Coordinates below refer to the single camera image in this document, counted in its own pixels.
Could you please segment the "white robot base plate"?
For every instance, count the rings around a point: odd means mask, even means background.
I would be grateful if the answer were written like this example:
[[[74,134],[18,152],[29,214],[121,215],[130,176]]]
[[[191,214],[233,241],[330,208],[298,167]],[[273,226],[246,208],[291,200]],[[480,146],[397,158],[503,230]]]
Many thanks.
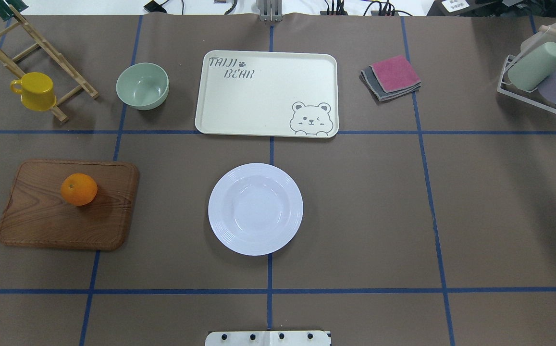
[[[216,331],[206,346],[331,346],[330,331]]]

